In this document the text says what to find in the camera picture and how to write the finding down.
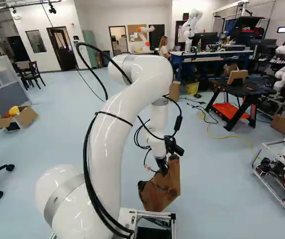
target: computer monitor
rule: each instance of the computer monitor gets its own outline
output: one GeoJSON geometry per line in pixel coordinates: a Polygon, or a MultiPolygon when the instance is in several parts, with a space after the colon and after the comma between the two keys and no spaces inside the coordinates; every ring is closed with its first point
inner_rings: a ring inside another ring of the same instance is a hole
{"type": "Polygon", "coordinates": [[[207,45],[216,43],[217,32],[196,33],[192,39],[192,46],[197,46],[200,39],[201,39],[201,49],[205,50],[207,45]]]}
{"type": "Polygon", "coordinates": [[[262,54],[273,54],[276,49],[276,39],[253,39],[251,40],[251,50],[255,50],[255,46],[257,45],[256,53],[262,54]]]}

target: ceiling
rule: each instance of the ceiling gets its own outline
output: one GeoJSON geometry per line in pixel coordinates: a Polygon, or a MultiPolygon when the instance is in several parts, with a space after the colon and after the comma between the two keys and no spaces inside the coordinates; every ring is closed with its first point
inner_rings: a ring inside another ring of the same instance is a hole
{"type": "Polygon", "coordinates": [[[77,2],[87,2],[98,6],[164,6],[169,5],[172,0],[74,0],[77,2]]]}

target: yellow object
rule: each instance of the yellow object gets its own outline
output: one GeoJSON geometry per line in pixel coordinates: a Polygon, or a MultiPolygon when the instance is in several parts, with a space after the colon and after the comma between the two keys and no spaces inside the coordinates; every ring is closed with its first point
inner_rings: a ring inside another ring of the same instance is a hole
{"type": "Polygon", "coordinates": [[[8,113],[11,115],[11,116],[15,116],[19,113],[19,109],[18,109],[18,106],[13,106],[11,109],[9,109],[8,113]]]}
{"type": "Polygon", "coordinates": [[[198,84],[199,82],[194,82],[194,83],[190,83],[190,84],[187,84],[187,93],[189,95],[192,95],[194,96],[195,94],[197,94],[197,91],[198,91],[198,84]]]}
{"type": "MultiPolygon", "coordinates": [[[[205,114],[203,112],[201,112],[201,113],[202,113],[203,118],[201,118],[200,116],[198,116],[198,117],[199,117],[199,119],[204,120],[205,114]]],[[[210,126],[210,123],[207,124],[206,132],[207,132],[208,136],[210,136],[211,138],[215,138],[215,139],[238,138],[238,139],[241,139],[244,142],[248,143],[249,146],[250,146],[251,152],[253,154],[256,154],[256,152],[253,150],[253,145],[252,145],[252,143],[249,140],[247,140],[247,139],[245,139],[245,138],[243,138],[241,136],[234,136],[234,135],[229,135],[229,136],[224,136],[224,137],[215,137],[215,136],[210,134],[210,132],[208,130],[209,126],[210,126]]]]}

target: brown paper bag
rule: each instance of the brown paper bag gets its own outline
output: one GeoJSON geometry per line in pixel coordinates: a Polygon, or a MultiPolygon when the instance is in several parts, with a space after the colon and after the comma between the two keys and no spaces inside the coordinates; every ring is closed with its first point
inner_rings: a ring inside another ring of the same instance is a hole
{"type": "Polygon", "coordinates": [[[166,176],[157,172],[151,180],[138,183],[139,197],[146,211],[161,212],[180,193],[180,160],[176,155],[169,158],[166,176]]]}

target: floor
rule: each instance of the floor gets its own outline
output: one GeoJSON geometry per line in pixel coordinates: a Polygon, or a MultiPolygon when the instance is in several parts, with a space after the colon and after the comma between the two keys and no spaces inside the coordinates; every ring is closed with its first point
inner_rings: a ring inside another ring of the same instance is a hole
{"type": "MultiPolygon", "coordinates": [[[[96,70],[109,95],[123,86],[110,80],[106,69],[96,70]]],[[[90,72],[82,71],[97,94],[103,92],[90,72]]],[[[48,239],[51,230],[35,207],[36,180],[57,164],[82,166],[82,146],[86,129],[102,102],[97,99],[77,72],[43,74],[47,87],[28,91],[39,118],[27,129],[0,130],[0,165],[13,163],[15,171],[0,172],[0,239],[48,239]]],[[[208,102],[212,93],[203,93],[208,102]]],[[[285,238],[285,210],[252,174],[253,154],[240,139],[217,140],[207,134],[207,124],[185,100],[183,123],[177,143],[185,149],[181,158],[181,196],[166,211],[177,213],[180,239],[285,238]]],[[[172,132],[178,110],[170,104],[167,132],[172,132]]],[[[148,110],[142,119],[148,118],[148,110]]],[[[256,151],[261,142],[281,139],[269,124],[257,122],[256,129],[239,122],[227,132],[223,122],[212,124],[214,136],[237,135],[250,140],[256,151]]],[[[145,151],[137,148],[133,134],[125,145],[122,161],[122,206],[143,209],[137,182],[152,173],[143,167],[145,151]]],[[[148,164],[155,167],[152,157],[148,164]]]]}

